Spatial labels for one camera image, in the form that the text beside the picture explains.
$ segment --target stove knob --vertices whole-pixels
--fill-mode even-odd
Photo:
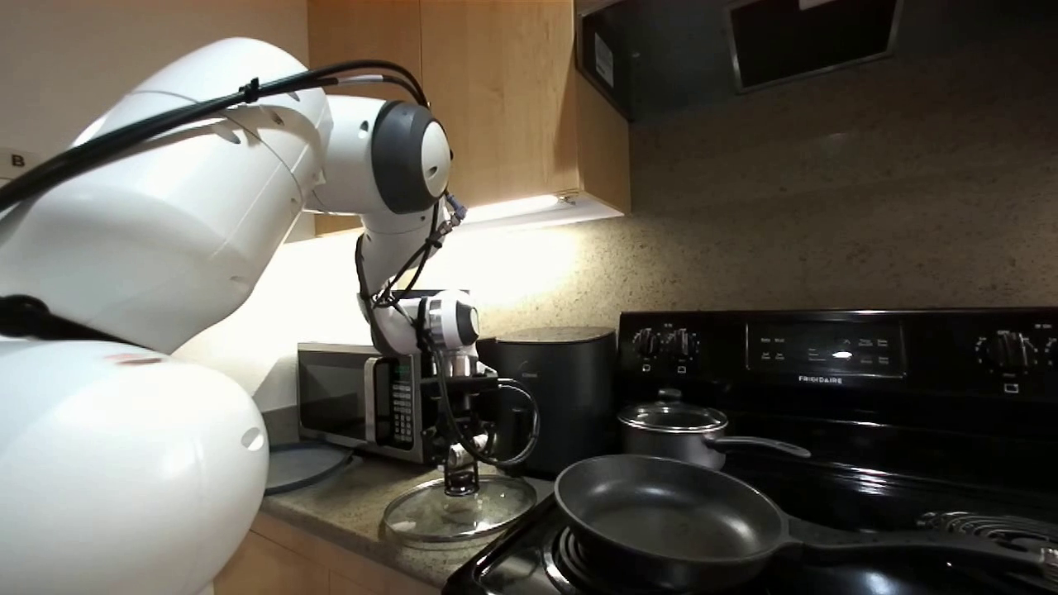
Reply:
[[[689,375],[702,361],[702,337],[689,329],[664,329],[659,353],[675,375]]]
[[[1058,337],[1045,340],[1045,367],[1058,367]]]
[[[656,329],[642,329],[630,333],[630,352],[643,361],[650,361],[659,353],[659,333]]]
[[[980,337],[975,353],[991,375],[1029,375],[1038,363],[1038,346],[1018,330]]]

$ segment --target microwave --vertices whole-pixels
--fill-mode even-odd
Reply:
[[[383,461],[436,465],[446,453],[423,357],[380,357],[366,343],[297,343],[302,434]]]

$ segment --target stainless steel pot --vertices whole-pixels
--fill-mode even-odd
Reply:
[[[802,461],[810,455],[810,449],[783,440],[726,438],[725,410],[689,406],[682,401],[626,406],[619,420],[626,453],[670,455],[711,471],[725,465],[726,446],[765,446]]]

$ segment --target black cable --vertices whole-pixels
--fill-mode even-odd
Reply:
[[[415,289],[425,260],[431,260],[432,251],[440,248],[436,217],[440,217],[440,205],[432,201],[432,210],[431,210],[431,231],[425,231],[423,245],[398,269],[398,275],[389,275],[389,281],[380,289],[380,296],[376,296],[374,303],[383,303],[383,308],[398,308],[398,310],[400,310],[400,299],[405,299],[405,296]],[[414,270],[414,278],[405,281],[403,290],[394,290],[398,281],[400,281],[405,270]]]
[[[285,75],[273,82],[249,80],[230,97],[203,101],[195,107],[177,107],[177,108],[128,123],[122,130],[102,131],[84,145],[74,145],[54,158],[41,161],[36,168],[22,171],[19,179],[14,179],[0,190],[0,212],[19,205],[25,197],[36,197],[45,190],[54,190],[65,179],[75,179],[75,174],[128,153],[131,145],[138,145],[146,140],[161,136],[167,130],[217,115],[217,112],[240,107],[240,103],[259,103],[262,97],[280,97],[280,92],[297,92],[297,89],[314,89],[314,85],[337,85],[341,82],[337,73],[350,73],[350,71],[388,71],[376,82],[403,85],[419,107],[425,107],[425,92],[415,82],[415,75],[410,71],[403,71],[400,62],[388,62],[388,60],[337,62],[337,65]]]

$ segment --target control panel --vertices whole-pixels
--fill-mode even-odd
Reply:
[[[991,310],[630,310],[621,384],[861,386],[903,398],[1058,406],[1058,308]]]

